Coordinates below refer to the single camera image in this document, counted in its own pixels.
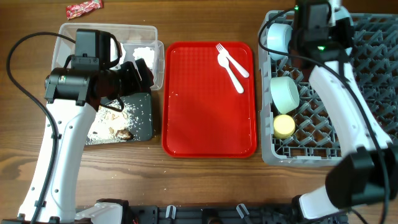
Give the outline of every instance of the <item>wood grain surface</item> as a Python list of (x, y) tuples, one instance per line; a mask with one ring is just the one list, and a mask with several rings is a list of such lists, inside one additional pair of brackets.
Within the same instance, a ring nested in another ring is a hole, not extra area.
[[(99, 22), (156, 26), (165, 48), (180, 40), (239, 40), (253, 49), (257, 68), (257, 32), (266, 13), (286, 9), (293, 0), (106, 1), (104, 9), (67, 21), (73, 0), (0, 3), (0, 219), (14, 218), (28, 191), (44, 133), (45, 116), (9, 81), (5, 62), (12, 45), (39, 31), (58, 32), (65, 22)], [(346, 0), (351, 12), (397, 13), (398, 1)], [(54, 37), (24, 42), (12, 57), (16, 79), (44, 103), (44, 79), (50, 73)], [(257, 111), (261, 79), (256, 71)], [(162, 90), (154, 92), (155, 137), (149, 142), (85, 147), (76, 205), (99, 198), (123, 198), (131, 205), (259, 205), (289, 203), (324, 183), (330, 168), (267, 166), (260, 142), (249, 159), (173, 159), (160, 145)], [(377, 223), (381, 205), (359, 209)], [(350, 217), (352, 223), (359, 221)], [(392, 202), (387, 223), (397, 223)]]

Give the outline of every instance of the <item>red tray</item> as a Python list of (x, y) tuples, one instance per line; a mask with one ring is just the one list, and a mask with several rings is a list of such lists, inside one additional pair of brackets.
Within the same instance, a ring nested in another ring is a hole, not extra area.
[(257, 147), (253, 56), (242, 42), (222, 42), (249, 73), (229, 63), (239, 94), (217, 61), (218, 42), (176, 42), (166, 53), (162, 146), (172, 157), (248, 157)]

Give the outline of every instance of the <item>dish rack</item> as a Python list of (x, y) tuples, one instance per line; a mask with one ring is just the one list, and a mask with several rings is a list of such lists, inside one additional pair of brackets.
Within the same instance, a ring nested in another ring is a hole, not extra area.
[[(267, 13), (262, 26), (280, 11)], [(394, 142), (398, 142), (398, 15), (351, 14), (354, 22), (354, 48), (351, 64), (356, 81), (376, 120)], [(292, 25), (294, 12), (274, 22)], [(268, 28), (262, 35), (266, 39)], [(317, 93), (303, 73), (285, 57), (271, 60), (259, 47), (262, 80), (261, 149), (262, 159), (279, 166), (332, 166), (341, 159), (340, 145), (333, 124)], [(287, 139), (273, 138), (273, 120), (269, 83), (272, 77), (294, 79), (300, 105), (289, 113), (296, 122), (295, 134)]]

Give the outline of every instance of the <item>white cup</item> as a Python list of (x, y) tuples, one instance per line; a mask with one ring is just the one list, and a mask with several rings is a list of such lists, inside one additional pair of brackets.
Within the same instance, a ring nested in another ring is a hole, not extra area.
[(296, 109), (300, 104), (297, 85), (290, 77), (271, 78), (270, 82), (272, 100), (281, 114), (286, 114)]
[[(289, 41), (292, 38), (293, 28), (287, 24), (273, 23), (267, 33), (267, 47), (271, 50), (277, 50), (288, 53)], [(273, 60), (282, 59), (283, 55), (269, 52)]]

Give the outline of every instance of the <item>candy wrapper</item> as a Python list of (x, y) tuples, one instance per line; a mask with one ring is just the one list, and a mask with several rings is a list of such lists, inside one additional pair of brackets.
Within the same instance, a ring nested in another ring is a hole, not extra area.
[(67, 18), (73, 19), (83, 15), (84, 13), (90, 12), (95, 9), (103, 7), (102, 0), (91, 0), (67, 7)]

